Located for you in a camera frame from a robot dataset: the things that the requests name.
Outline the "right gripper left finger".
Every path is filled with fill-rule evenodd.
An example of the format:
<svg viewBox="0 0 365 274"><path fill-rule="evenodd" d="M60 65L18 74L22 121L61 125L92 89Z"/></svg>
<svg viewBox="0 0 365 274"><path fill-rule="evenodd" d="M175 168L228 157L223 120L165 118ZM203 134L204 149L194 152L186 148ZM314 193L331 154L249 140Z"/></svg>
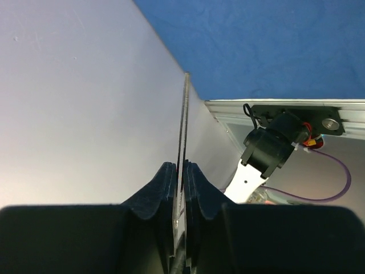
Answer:
<svg viewBox="0 0 365 274"><path fill-rule="evenodd" d="M165 162L153 179L122 205L121 273L168 273L174 255L173 207L176 165Z"/></svg>

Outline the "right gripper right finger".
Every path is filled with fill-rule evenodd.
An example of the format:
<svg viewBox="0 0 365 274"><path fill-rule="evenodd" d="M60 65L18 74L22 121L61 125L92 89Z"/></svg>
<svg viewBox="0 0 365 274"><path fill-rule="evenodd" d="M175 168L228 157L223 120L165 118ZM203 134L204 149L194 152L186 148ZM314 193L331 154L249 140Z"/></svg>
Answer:
<svg viewBox="0 0 365 274"><path fill-rule="evenodd" d="M236 273L234 203L216 188L196 163L184 163L185 251L192 273Z"/></svg>

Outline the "blue surgical drape cloth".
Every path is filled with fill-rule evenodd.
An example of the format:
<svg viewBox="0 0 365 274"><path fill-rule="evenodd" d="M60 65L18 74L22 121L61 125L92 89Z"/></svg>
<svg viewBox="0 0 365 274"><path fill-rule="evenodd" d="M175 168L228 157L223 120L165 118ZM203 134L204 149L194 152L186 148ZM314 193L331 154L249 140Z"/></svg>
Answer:
<svg viewBox="0 0 365 274"><path fill-rule="evenodd" d="M204 100L363 99L363 1L136 1Z"/></svg>

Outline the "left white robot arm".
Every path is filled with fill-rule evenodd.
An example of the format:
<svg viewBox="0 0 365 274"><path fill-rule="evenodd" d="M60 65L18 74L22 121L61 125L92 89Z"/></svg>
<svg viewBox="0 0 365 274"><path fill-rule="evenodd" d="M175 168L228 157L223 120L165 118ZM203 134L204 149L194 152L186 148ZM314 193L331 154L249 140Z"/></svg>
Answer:
<svg viewBox="0 0 365 274"><path fill-rule="evenodd" d="M311 132L310 124L290 112L277 115L267 127L256 127L244 140L246 148L224 194L235 203L246 203Z"/></svg>

